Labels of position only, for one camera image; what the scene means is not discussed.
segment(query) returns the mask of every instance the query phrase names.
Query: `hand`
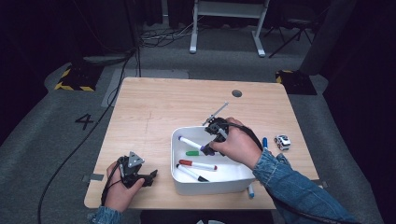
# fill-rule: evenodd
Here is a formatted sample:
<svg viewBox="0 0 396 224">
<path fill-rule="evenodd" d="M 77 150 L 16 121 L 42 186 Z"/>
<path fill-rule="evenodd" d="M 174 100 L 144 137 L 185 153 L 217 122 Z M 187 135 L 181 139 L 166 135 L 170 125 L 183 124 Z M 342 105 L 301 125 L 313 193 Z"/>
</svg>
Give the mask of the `hand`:
<svg viewBox="0 0 396 224">
<path fill-rule="evenodd" d="M 227 122 L 243 125 L 241 121 L 234 118 L 227 118 L 226 120 Z M 244 131 L 234 126 L 230 126 L 225 142 L 210 142 L 209 145 L 231 160 L 245 164 L 251 170 L 254 169 L 262 155 L 262 151 L 257 147 L 256 143 Z"/>
<path fill-rule="evenodd" d="M 107 177 L 110 176 L 111 171 L 113 170 L 114 166 L 116 166 L 117 163 L 113 162 L 108 168 L 107 168 Z M 114 175 L 112 176 L 109 186 L 111 186 L 113 183 L 116 183 L 121 180 L 120 176 L 120 167 L 116 169 L 116 172 L 114 172 Z M 117 184 L 113 185 L 110 189 L 108 189 L 107 197 L 106 197 L 106 202 L 105 202 L 105 207 L 115 209 L 122 213 L 125 211 L 129 204 L 131 204 L 132 198 L 136 195 L 136 193 L 142 188 L 143 184 L 145 183 L 144 178 L 140 178 L 134 183 L 134 185 L 127 189 L 122 182 L 118 182 Z"/>
</svg>

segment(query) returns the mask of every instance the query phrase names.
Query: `black chair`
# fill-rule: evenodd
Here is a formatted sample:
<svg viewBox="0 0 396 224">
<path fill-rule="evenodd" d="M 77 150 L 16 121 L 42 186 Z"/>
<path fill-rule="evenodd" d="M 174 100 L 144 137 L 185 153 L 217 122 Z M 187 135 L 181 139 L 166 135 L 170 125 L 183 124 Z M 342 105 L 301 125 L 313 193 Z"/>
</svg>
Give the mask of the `black chair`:
<svg viewBox="0 0 396 224">
<path fill-rule="evenodd" d="M 309 43 L 312 44 L 313 40 L 311 40 L 306 30 L 310 29 L 315 32 L 319 29 L 330 4 L 329 2 L 323 3 L 321 1 L 310 0 L 271 0 L 271 2 L 268 6 L 267 13 L 270 13 L 269 16 L 273 17 L 271 19 L 272 25 L 264 37 L 268 36 L 273 30 L 278 29 L 284 44 L 276 49 L 269 58 L 272 58 L 293 39 L 296 38 L 299 41 L 302 33 L 305 33 Z M 286 29 L 297 28 L 299 31 L 288 41 L 285 41 L 281 27 Z"/>
</svg>

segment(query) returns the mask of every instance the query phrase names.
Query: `gray floor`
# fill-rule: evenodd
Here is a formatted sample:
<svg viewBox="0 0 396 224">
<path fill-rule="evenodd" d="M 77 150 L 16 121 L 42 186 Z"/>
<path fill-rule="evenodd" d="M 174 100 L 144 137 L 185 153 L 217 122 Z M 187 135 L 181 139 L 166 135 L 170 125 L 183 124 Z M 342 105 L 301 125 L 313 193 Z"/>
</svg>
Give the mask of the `gray floor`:
<svg viewBox="0 0 396 224">
<path fill-rule="evenodd" d="M 252 82 L 276 82 L 275 71 L 297 69 L 309 44 L 302 36 L 274 58 L 258 57 L 250 28 L 241 30 L 204 30 L 198 36 L 198 51 L 189 54 L 190 37 L 163 48 L 143 48 L 142 69 L 184 70 L 191 79 L 217 79 Z M 267 54 L 281 44 L 279 32 L 262 38 Z M 135 60 L 127 64 L 135 69 Z M 67 64 L 49 74 L 45 85 L 48 95 L 21 121 L 0 148 L 0 223 L 32 223 L 37 220 L 37 206 L 44 187 L 59 165 L 78 146 L 93 127 L 82 130 L 75 120 L 89 113 L 97 121 L 106 110 L 101 103 L 116 69 L 106 67 L 97 91 L 55 91 Z M 356 162 L 338 132 L 329 108 L 321 95 L 327 81 L 311 77 L 316 96 L 289 95 L 305 141 L 320 178 L 326 188 L 362 223 L 383 223 L 375 198 Z M 42 206 L 42 223 L 86 223 L 94 212 L 84 206 L 87 183 L 100 151 L 112 108 L 88 140 L 54 178 Z M 129 210 L 122 223 L 138 223 L 139 211 Z M 276 223 L 283 223 L 274 212 Z"/>
</svg>

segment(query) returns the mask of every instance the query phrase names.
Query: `black and yellow block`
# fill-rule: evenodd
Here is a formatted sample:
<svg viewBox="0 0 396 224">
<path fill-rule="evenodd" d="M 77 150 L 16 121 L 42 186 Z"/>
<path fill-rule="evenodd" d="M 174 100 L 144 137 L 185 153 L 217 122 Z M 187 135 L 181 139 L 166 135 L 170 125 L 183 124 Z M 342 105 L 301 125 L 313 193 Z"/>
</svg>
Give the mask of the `black and yellow block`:
<svg viewBox="0 0 396 224">
<path fill-rule="evenodd" d="M 287 94 L 317 95 L 309 76 L 299 71 L 279 70 L 275 73 L 276 82 L 285 87 Z"/>
<path fill-rule="evenodd" d="M 95 91 L 103 68 L 103 66 L 76 68 L 70 65 L 62 74 L 55 90 Z"/>
</svg>

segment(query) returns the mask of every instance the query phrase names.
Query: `black circular hole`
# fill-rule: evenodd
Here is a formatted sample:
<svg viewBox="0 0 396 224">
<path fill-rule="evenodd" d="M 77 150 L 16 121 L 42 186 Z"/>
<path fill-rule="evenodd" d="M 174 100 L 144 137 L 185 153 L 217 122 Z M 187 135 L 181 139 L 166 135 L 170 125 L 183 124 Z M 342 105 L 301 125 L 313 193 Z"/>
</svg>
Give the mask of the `black circular hole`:
<svg viewBox="0 0 396 224">
<path fill-rule="evenodd" d="M 233 96 L 234 97 L 241 97 L 242 96 L 242 92 L 239 90 L 233 90 Z"/>
</svg>

